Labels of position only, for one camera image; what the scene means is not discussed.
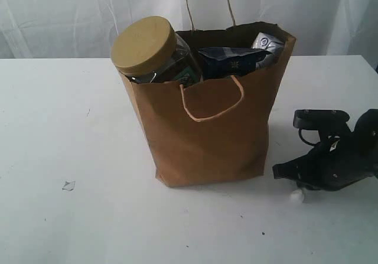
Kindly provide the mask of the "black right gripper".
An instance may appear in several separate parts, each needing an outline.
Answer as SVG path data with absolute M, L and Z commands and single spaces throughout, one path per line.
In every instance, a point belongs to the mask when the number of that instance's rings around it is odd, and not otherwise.
M 274 179 L 296 180 L 299 188 L 338 191 L 365 178 L 377 177 L 377 135 L 342 138 L 351 134 L 350 116 L 343 110 L 299 109 L 294 112 L 293 127 L 317 131 L 319 142 L 303 157 L 272 167 Z

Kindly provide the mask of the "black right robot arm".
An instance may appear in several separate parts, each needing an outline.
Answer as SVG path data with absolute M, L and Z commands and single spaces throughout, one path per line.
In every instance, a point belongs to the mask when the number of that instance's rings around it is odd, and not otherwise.
M 303 142 L 311 150 L 299 158 L 273 166 L 274 179 L 296 182 L 308 190 L 338 191 L 367 177 L 377 176 L 377 109 L 362 114 L 354 129 L 342 110 L 300 109 L 293 126 L 316 131 L 319 142 Z

